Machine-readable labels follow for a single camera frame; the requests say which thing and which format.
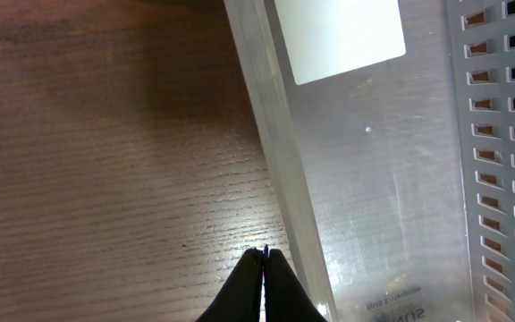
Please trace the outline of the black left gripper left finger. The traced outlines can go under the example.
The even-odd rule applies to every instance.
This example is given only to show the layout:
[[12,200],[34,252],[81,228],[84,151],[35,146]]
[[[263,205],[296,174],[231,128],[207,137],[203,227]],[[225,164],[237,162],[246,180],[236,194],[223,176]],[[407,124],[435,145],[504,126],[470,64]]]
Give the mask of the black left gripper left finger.
[[263,280],[263,251],[245,250],[233,271],[197,322],[258,322]]

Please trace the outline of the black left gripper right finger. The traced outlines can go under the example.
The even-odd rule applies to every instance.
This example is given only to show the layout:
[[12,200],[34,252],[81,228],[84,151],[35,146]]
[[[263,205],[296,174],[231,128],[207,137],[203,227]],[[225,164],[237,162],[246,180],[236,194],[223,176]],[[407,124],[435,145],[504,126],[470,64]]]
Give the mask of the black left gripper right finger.
[[266,322],[326,322],[278,249],[265,248]]

